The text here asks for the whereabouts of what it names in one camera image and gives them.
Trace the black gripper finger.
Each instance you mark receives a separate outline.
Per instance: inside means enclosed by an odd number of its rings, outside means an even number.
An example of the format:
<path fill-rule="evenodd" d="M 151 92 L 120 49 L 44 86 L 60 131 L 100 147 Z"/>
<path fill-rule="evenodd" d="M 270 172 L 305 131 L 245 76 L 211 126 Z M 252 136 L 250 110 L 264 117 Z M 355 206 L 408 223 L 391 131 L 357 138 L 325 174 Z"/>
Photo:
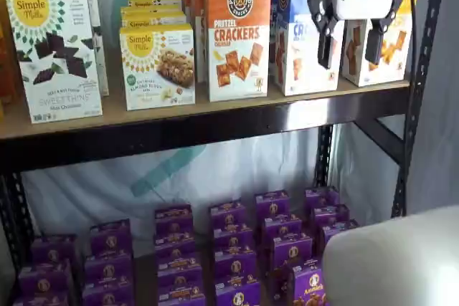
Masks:
<path fill-rule="evenodd" d="M 387 15 L 380 19 L 371 19 L 372 28 L 367 36 L 365 58 L 368 62 L 379 63 L 382 55 L 384 34 L 394 21 L 403 0 L 392 0 Z"/>
<path fill-rule="evenodd" d="M 332 34 L 336 24 L 342 20 L 339 7 L 343 0 L 308 0 L 311 18 L 318 33 L 318 63 L 325 69 L 332 64 Z"/>

